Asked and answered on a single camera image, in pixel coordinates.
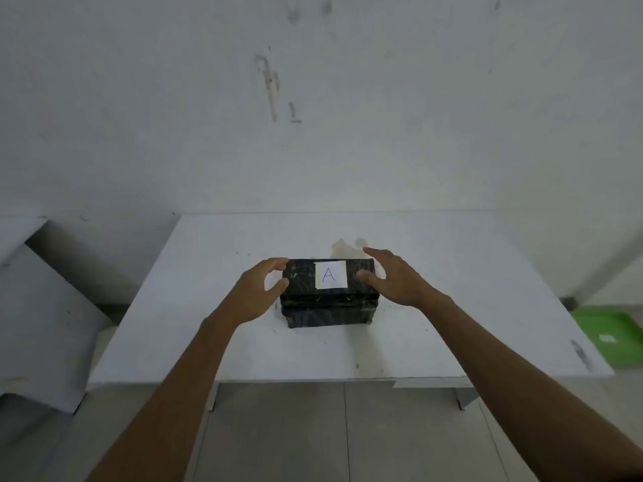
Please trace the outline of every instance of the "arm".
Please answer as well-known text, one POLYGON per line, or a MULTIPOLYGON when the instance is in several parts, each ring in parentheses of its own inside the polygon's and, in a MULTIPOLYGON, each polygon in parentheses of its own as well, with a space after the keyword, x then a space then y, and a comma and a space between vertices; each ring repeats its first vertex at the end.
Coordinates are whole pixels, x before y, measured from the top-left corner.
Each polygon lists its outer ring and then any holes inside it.
POLYGON ((390 251, 364 248, 386 279, 358 278, 418 308, 451 349, 491 413, 542 481, 643 478, 643 452, 613 425, 482 328, 390 251))
POLYGON ((244 272, 152 398, 121 434, 88 481, 181 481, 205 401, 221 357, 238 325, 261 316, 288 287, 281 279, 264 290, 266 275, 284 270, 286 258, 267 259, 244 272))

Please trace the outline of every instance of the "table leg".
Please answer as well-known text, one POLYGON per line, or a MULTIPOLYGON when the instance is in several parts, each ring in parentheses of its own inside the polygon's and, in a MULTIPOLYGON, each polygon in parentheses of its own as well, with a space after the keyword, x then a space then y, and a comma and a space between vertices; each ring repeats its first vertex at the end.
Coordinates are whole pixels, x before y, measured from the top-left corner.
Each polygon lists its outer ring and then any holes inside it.
POLYGON ((214 409, 214 402, 217 400, 218 388, 219 388, 219 382, 213 382, 212 388, 210 389, 210 394, 208 394, 208 400, 205 403, 205 409, 207 411, 212 411, 214 409))
POLYGON ((454 390, 461 411, 478 398, 478 391, 475 388, 454 388, 454 390))

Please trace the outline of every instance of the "black box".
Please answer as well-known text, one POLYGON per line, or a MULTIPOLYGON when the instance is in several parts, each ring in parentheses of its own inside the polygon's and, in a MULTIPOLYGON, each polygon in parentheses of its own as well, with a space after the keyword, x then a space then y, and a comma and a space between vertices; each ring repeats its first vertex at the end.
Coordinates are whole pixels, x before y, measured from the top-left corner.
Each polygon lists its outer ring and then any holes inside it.
POLYGON ((373 259, 344 259, 348 287, 315 288, 315 262, 338 259, 291 259, 282 273, 290 283, 281 295, 282 314, 289 328, 370 323, 379 292, 358 280, 358 270, 375 272, 373 259))

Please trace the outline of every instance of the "green tray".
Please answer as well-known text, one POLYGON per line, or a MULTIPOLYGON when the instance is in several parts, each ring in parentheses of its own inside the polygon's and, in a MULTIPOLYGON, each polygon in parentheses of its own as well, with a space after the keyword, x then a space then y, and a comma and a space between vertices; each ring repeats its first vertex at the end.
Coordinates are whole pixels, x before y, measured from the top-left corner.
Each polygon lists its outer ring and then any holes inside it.
POLYGON ((643 366, 643 330, 621 311, 583 308, 572 316, 613 368, 643 366))

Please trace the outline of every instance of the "right hand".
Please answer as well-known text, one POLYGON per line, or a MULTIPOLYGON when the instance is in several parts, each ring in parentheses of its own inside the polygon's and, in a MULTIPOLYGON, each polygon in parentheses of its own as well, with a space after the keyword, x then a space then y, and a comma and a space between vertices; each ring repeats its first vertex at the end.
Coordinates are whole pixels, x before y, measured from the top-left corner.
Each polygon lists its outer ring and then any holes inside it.
POLYGON ((399 305, 419 308, 423 302, 442 295, 399 255, 370 247, 364 247, 364 251, 384 267, 386 279, 381 279, 368 270, 358 270, 357 277, 386 299, 399 305))

